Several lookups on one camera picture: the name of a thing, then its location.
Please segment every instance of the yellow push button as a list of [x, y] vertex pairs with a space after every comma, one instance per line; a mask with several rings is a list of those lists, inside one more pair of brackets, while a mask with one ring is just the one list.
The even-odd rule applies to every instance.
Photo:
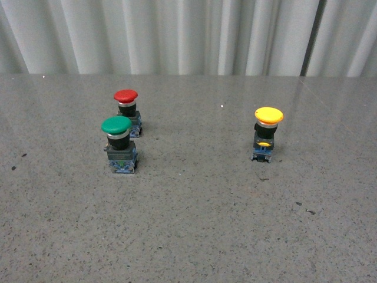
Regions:
[[283, 113], [276, 108], [262, 107], [255, 111], [255, 117], [262, 123], [276, 124], [284, 119]]

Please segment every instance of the green push button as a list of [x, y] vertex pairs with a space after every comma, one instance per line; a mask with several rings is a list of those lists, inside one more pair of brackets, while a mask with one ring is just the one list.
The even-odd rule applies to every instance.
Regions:
[[124, 116], [114, 116], [106, 119], [102, 123], [102, 131], [108, 134], [118, 135], [122, 134], [131, 128], [132, 122], [129, 118]]

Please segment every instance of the curtain fold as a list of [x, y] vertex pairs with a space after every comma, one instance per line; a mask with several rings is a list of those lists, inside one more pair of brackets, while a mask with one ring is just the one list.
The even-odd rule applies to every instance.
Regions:
[[[0, 0], [0, 73], [299, 76], [319, 0]], [[327, 0], [308, 76], [377, 76], [377, 0]]]

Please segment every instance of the red push button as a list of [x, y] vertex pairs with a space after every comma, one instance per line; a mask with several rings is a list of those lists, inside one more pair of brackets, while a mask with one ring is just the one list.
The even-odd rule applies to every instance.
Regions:
[[120, 90], [114, 94], [114, 99], [120, 103], [131, 103], [137, 97], [137, 92], [134, 90]]

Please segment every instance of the chrome ring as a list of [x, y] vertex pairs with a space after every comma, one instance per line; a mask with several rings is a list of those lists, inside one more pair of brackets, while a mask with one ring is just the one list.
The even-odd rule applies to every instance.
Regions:
[[132, 101], [131, 103], [122, 103], [122, 102], [118, 102], [119, 106], [120, 107], [129, 107], [129, 106], [133, 106], [136, 104], [136, 101]]
[[116, 135], [107, 134], [107, 137], [111, 140], [120, 140], [120, 139], [123, 139], [124, 137], [127, 137], [129, 134], [130, 134], [130, 129], [125, 131], [123, 134], [116, 134]]
[[263, 128], [266, 128], [266, 129], [272, 129], [272, 128], [276, 128], [277, 127], [277, 123], [276, 124], [264, 124], [264, 122], [261, 122], [261, 121], [257, 121], [257, 124]]

